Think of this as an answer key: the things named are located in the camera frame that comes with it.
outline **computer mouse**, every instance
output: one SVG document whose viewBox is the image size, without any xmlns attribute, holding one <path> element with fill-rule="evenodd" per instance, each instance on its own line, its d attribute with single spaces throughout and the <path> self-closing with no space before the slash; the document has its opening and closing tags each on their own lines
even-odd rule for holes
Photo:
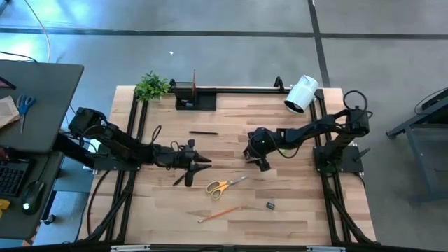
<svg viewBox="0 0 448 252">
<path fill-rule="evenodd" d="M 35 214 L 42 203 L 42 194 L 45 183 L 33 181 L 27 185 L 22 193 L 22 211 L 24 214 Z"/>
</svg>

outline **scissors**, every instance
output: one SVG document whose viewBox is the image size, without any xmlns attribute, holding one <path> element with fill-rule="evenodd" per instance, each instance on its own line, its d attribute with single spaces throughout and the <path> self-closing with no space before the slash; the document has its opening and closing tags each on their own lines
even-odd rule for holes
<svg viewBox="0 0 448 252">
<path fill-rule="evenodd" d="M 217 200 L 223 194 L 223 191 L 227 189 L 229 186 L 234 185 L 244 179 L 247 179 L 248 176 L 242 176 L 238 178 L 236 181 L 213 181 L 206 188 L 206 192 L 211 193 L 211 198 Z"/>
<path fill-rule="evenodd" d="M 23 125 L 25 123 L 25 115 L 28 113 L 28 109 L 36 102 L 36 98 L 21 94 L 17 99 L 15 105 L 20 114 L 20 133 L 23 133 Z"/>
</svg>

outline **keyboard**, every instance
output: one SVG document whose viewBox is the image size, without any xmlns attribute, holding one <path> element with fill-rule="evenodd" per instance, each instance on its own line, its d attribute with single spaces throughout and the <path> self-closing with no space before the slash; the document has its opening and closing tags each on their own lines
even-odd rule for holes
<svg viewBox="0 0 448 252">
<path fill-rule="evenodd" d="M 17 197 L 23 183 L 26 181 L 30 160 L 0 163 L 0 197 Z"/>
</svg>

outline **orange pencil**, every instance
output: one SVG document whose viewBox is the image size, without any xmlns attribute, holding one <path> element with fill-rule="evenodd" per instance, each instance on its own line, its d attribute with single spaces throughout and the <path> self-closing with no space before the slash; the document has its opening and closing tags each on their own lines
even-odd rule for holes
<svg viewBox="0 0 448 252">
<path fill-rule="evenodd" d="M 231 209 L 224 210 L 224 211 L 219 212 L 219 213 L 215 213 L 214 215 L 209 216 L 209 217 L 207 217 L 207 218 L 205 218 L 205 219 L 202 219 L 202 220 L 198 220 L 197 222 L 198 222 L 198 223 L 201 223 L 201 222 L 203 222 L 203 221 L 210 220 L 211 218 L 215 218 L 215 217 L 218 217 L 218 216 L 220 216 L 220 215 L 226 214 L 226 213 L 228 213 L 228 212 L 237 210 L 238 208 L 239 208 L 239 206 L 234 207 L 234 208 L 231 208 Z"/>
</svg>

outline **yellow scissors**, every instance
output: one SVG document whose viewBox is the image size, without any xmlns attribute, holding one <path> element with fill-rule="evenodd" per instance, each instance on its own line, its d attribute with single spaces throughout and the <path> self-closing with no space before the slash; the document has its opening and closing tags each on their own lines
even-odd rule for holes
<svg viewBox="0 0 448 252">
<path fill-rule="evenodd" d="M 248 176 L 242 176 L 238 178 L 236 181 L 213 181 L 206 188 L 206 192 L 211 193 L 211 198 L 217 200 L 223 194 L 223 191 L 227 189 L 229 186 L 234 185 L 244 179 L 247 179 Z"/>
</svg>

